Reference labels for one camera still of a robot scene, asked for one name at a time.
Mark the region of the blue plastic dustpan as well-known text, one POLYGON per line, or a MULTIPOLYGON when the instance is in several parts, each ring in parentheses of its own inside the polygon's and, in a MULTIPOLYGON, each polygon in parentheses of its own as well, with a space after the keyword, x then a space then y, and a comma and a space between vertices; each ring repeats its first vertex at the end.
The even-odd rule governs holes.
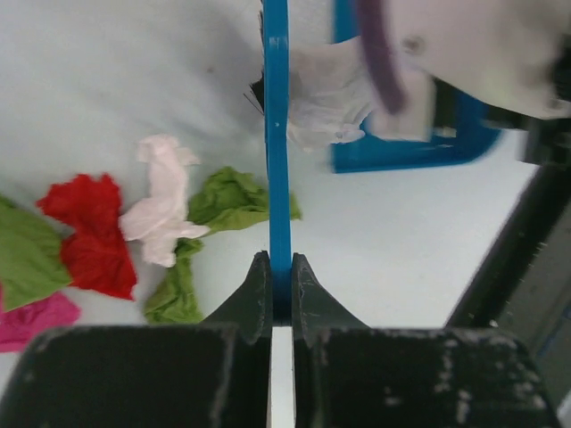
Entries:
POLYGON ((454 19, 461 16, 463 1, 398 1, 389 16, 397 44, 417 41, 417 53, 405 53, 403 75, 413 85, 410 111, 419 112, 426 124, 419 134, 383 139, 373 128, 374 119, 385 120, 361 57, 354 3, 333 3, 333 39, 348 45, 348 63, 358 69, 360 93, 374 110, 360 125, 363 137, 349 143, 334 144, 332 165, 337 173, 418 169, 471 162, 487 153, 500 132, 483 123, 486 104, 462 92, 459 67, 460 43, 468 39, 454 19))

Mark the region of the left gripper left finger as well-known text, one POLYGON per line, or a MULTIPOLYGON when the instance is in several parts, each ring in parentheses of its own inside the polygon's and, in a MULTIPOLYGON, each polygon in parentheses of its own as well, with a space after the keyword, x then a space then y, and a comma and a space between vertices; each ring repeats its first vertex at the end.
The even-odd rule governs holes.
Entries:
POLYGON ((40 334, 1 398, 4 427, 266 427, 272 280, 244 282, 196 325, 86 325, 40 334))

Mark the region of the blue hand brush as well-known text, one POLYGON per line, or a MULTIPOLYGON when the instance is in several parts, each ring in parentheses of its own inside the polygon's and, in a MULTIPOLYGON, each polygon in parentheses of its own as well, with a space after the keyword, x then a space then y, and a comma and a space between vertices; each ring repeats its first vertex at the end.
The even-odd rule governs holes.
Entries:
POLYGON ((269 185, 269 262, 274 325, 292 317, 291 210, 286 128, 289 105, 289 25, 287 1, 261 3, 263 117, 269 185))

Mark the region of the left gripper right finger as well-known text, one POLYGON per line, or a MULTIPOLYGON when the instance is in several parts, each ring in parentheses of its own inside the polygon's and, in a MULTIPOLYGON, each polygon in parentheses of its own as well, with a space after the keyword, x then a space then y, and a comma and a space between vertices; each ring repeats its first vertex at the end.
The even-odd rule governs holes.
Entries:
POLYGON ((373 328, 292 265, 299 427, 557 427, 523 344, 496 329, 373 328))

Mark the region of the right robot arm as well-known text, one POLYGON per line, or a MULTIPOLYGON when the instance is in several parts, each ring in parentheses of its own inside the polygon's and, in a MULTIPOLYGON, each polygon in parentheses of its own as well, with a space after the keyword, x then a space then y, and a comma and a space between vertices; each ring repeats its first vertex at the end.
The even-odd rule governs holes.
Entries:
POLYGON ((524 161, 569 165, 568 1, 385 1, 383 11, 404 59, 486 104, 485 125, 526 131, 524 161))

